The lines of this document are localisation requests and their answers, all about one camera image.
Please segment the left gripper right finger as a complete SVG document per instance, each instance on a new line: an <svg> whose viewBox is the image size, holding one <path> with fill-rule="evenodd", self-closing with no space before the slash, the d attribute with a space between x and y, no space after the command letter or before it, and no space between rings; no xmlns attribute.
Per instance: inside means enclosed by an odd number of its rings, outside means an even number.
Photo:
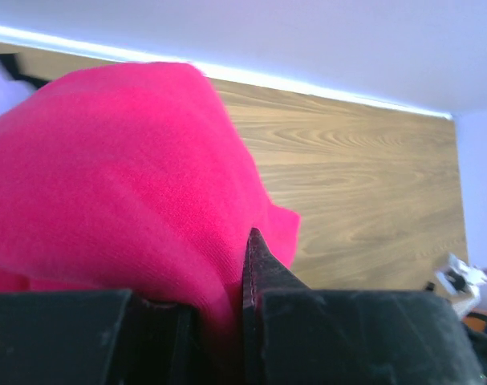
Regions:
<svg viewBox="0 0 487 385"><path fill-rule="evenodd" d="M267 290L308 288L269 250L259 229L251 229L242 274L245 383L262 383L262 295Z"/></svg>

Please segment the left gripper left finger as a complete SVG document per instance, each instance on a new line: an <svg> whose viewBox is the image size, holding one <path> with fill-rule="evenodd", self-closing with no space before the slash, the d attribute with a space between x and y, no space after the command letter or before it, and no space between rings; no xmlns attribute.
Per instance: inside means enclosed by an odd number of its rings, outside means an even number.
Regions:
<svg viewBox="0 0 487 385"><path fill-rule="evenodd" d="M197 311L180 304L152 304L130 384L193 384L199 369Z"/></svg>

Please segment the red t shirt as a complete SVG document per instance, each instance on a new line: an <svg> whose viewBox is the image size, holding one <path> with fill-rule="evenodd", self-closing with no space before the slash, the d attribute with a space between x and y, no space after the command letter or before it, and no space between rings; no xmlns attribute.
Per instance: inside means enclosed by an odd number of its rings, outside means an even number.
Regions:
<svg viewBox="0 0 487 385"><path fill-rule="evenodd" d="M299 227L191 65L74 71L0 115L0 293L130 289L193 306L220 384L242 381L251 230L290 266Z"/></svg>

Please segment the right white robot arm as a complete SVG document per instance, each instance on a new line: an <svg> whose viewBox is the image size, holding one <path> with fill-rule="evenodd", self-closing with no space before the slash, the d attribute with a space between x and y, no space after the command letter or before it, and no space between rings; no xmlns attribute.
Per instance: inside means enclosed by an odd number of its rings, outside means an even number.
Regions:
<svg viewBox="0 0 487 385"><path fill-rule="evenodd" d="M486 273L449 253L446 262L434 271L424 290L446 298L460 319L467 317L481 301L481 287L487 285Z"/></svg>

